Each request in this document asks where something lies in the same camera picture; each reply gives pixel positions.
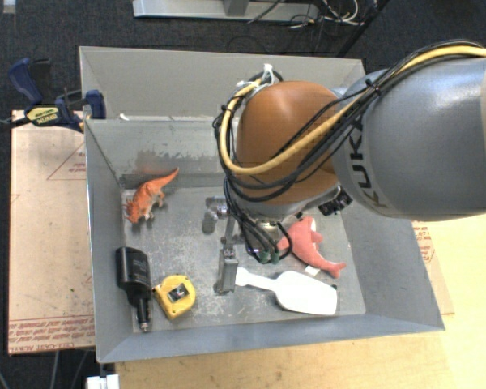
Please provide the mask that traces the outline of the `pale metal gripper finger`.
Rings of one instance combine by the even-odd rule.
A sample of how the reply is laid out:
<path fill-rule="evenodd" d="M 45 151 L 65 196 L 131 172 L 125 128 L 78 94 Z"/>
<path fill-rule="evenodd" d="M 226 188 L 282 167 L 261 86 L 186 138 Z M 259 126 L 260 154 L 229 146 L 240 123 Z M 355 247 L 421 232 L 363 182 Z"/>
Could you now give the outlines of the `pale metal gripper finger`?
<path fill-rule="evenodd" d="M 238 266 L 239 261 L 234 249 L 222 249 L 220 251 L 218 275 L 214 285 L 217 294 L 223 295 L 235 290 Z"/>
<path fill-rule="evenodd" d="M 224 196 L 211 196 L 206 198 L 206 211 L 202 220 L 202 232 L 212 234 L 218 220 L 228 216 L 228 206 Z"/>

